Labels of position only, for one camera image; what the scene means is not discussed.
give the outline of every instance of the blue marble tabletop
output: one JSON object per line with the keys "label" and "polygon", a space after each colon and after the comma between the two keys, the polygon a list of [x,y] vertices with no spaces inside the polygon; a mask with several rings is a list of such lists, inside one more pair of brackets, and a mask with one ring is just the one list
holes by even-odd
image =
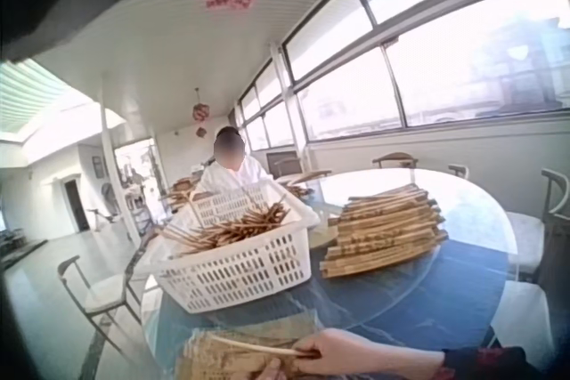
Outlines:
{"label": "blue marble tabletop", "polygon": [[[416,182],[442,209],[449,240],[419,259],[379,271],[324,279],[319,261],[333,238],[327,219],[350,196],[368,196]],[[309,233],[313,276],[276,295],[218,311],[190,314],[152,276],[142,297],[142,323],[159,365],[172,373],[196,327],[234,328],[311,311],[324,327],[349,329],[387,344],[421,349],[477,346],[485,338],[517,244],[499,203],[474,183],[426,170],[375,169],[304,184],[322,223]]]}

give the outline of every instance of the white plastic basket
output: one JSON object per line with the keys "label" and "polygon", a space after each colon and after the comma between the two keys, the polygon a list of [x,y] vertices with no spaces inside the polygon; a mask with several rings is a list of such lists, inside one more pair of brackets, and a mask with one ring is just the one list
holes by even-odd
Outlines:
{"label": "white plastic basket", "polygon": [[181,245],[152,240],[135,273],[153,274],[159,285],[189,313],[250,302],[311,278],[307,228],[319,216],[273,180],[193,202],[172,222],[184,230],[241,218],[249,209],[282,200],[289,213],[281,227],[194,255],[169,260]]}

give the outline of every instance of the stack of wooden strips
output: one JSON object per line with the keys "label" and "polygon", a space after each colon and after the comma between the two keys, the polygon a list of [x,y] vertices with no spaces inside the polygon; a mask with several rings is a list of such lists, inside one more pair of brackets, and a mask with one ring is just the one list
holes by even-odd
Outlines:
{"label": "stack of wooden strips", "polygon": [[290,194],[292,194],[293,196],[295,196],[296,198],[304,198],[306,196],[309,196],[311,194],[314,193],[314,189],[311,188],[307,188],[307,187],[301,187],[301,186],[295,186],[295,185],[285,185],[283,186]]}
{"label": "stack of wooden strips", "polygon": [[447,239],[434,199],[416,184],[376,196],[350,198],[341,215],[337,244],[321,262],[324,278],[371,271],[416,258]]}
{"label": "stack of wooden strips", "polygon": [[171,258],[179,258],[224,247],[276,229],[288,213],[289,210],[285,209],[281,202],[276,202],[267,210],[249,210],[239,220],[222,222],[201,230],[183,230],[170,223],[161,234],[166,239],[183,244],[184,250],[171,256]]}

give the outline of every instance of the window frame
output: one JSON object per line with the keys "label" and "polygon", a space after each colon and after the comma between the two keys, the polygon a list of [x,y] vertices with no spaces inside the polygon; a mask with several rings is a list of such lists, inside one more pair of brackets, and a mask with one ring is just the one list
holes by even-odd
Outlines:
{"label": "window frame", "polygon": [[[259,79],[259,77],[262,75],[262,73],[264,73],[268,67],[271,67],[273,64],[273,59],[269,59],[268,61],[265,62],[264,66],[256,73],[253,81],[247,86],[246,90],[243,92],[243,94],[241,95],[241,97],[238,99],[238,103],[237,103],[237,109],[240,110],[240,114],[241,117],[243,119],[242,124],[239,126],[239,130],[243,130],[246,138],[248,139],[246,141],[246,144],[249,146],[249,149],[251,150],[252,153],[254,152],[258,152],[258,151],[265,151],[265,150],[272,150],[272,149],[280,149],[280,148],[290,148],[290,147],[294,147],[295,144],[283,144],[280,146],[272,146],[271,144],[271,140],[269,138],[269,132],[267,131],[267,126],[265,124],[265,113],[267,113],[269,110],[271,110],[273,107],[277,106],[278,104],[280,104],[281,102],[285,102],[282,97],[281,97],[281,93],[278,93],[275,97],[273,97],[270,101],[268,101],[263,107],[260,108],[260,110],[254,114],[253,116],[251,116],[250,118],[246,119],[245,115],[243,114],[243,99],[246,97],[246,95],[253,90],[254,94],[256,95],[256,99],[257,102],[259,103],[259,105],[261,106],[261,102],[259,101],[259,93],[257,91],[257,80]],[[258,150],[253,150],[252,146],[251,146],[251,138],[249,137],[249,133],[248,133],[248,125],[251,124],[253,121],[255,121],[256,119],[261,117],[261,122],[264,126],[264,130],[265,130],[265,138],[267,139],[267,145],[268,147],[266,149],[258,149]]]}
{"label": "window frame", "polygon": [[[421,132],[424,130],[434,130],[434,129],[458,129],[464,127],[472,127],[484,124],[496,124],[499,122],[505,121],[513,121],[513,120],[528,120],[529,117],[537,117],[537,118],[544,118],[544,117],[560,117],[560,116],[570,116],[570,108],[562,108],[552,111],[541,111],[541,112],[523,112],[523,113],[512,113],[503,116],[497,117],[477,117],[473,119],[466,119],[456,122],[447,122],[447,123],[439,123],[439,124],[427,124],[427,125],[415,125],[409,126],[407,123],[407,118],[405,112],[403,111],[403,103],[402,97],[400,94],[400,90],[397,84],[397,81],[394,76],[394,71],[392,69],[392,65],[386,54],[386,49],[395,41],[397,38],[417,27],[420,27],[426,23],[429,23],[432,20],[436,20],[444,15],[447,15],[451,12],[458,11],[462,8],[468,7],[472,4],[476,4],[478,2],[484,0],[423,0],[409,9],[402,11],[396,14],[394,17],[391,17],[381,23],[377,23],[374,17],[374,14],[371,10],[371,7],[368,3],[368,0],[360,0],[361,4],[366,11],[369,20],[372,24],[372,30],[354,40],[349,45],[342,48],[337,53],[331,55],[327,60],[323,61],[321,64],[314,67],[312,70],[308,71],[304,76],[299,79],[295,79],[292,68],[291,62],[289,58],[289,53],[287,51],[287,43],[303,28],[303,26],[311,20],[315,14],[317,14],[322,7],[324,7],[330,0],[321,0],[309,13],[288,33],[288,35],[283,39],[281,45],[279,46],[281,50],[281,54],[283,57],[283,62],[285,65],[285,69],[289,76],[290,81],[290,88],[292,91],[292,96],[297,97],[296,103],[299,108],[299,112],[301,114],[301,122],[303,126],[303,132],[305,134],[305,140],[308,144],[311,143],[319,143],[319,142],[326,142],[326,141],[343,141],[349,140],[354,138],[362,138],[362,137],[371,137],[371,136],[378,136],[378,135],[387,135],[387,134],[397,134],[397,133],[408,133],[408,132]],[[347,136],[339,136],[333,137],[329,139],[320,139],[314,140],[309,138],[307,127],[305,123],[305,115],[303,114],[303,110],[301,108],[301,102],[299,100],[298,94],[307,88],[309,85],[314,83],[315,81],[321,79],[322,77],[328,75],[330,72],[344,66],[349,61],[354,60],[355,58],[361,56],[362,54],[368,52],[369,50],[379,47],[383,54],[385,55],[386,64],[388,67],[388,72],[390,74],[392,85],[394,87],[395,92],[395,99],[396,104],[398,105],[398,111],[400,114],[400,120],[402,126],[396,129],[387,129],[382,131],[374,131],[370,133],[359,133],[354,135],[347,135]],[[256,74],[252,83],[248,86],[248,90],[251,86],[255,86],[256,80],[259,75],[271,65],[272,59],[269,59],[265,62],[264,66],[261,70]],[[247,93],[247,91],[242,94],[240,97],[240,103],[243,96]],[[261,110],[255,114],[252,118],[248,121],[244,121],[245,126],[248,122],[255,120],[257,117],[265,117],[265,112],[276,105],[277,100],[281,100],[281,97],[278,99],[272,100],[271,102],[267,103]]]}

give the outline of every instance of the ceiling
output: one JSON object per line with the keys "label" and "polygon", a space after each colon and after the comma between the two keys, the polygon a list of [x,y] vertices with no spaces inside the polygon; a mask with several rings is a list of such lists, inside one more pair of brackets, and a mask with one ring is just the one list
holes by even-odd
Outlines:
{"label": "ceiling", "polygon": [[56,101],[77,93],[33,60],[0,65],[0,133],[17,134]]}
{"label": "ceiling", "polygon": [[317,0],[255,0],[246,11],[205,0],[122,0],[36,60],[137,131],[191,124],[194,87],[211,115],[227,115],[253,76]]}

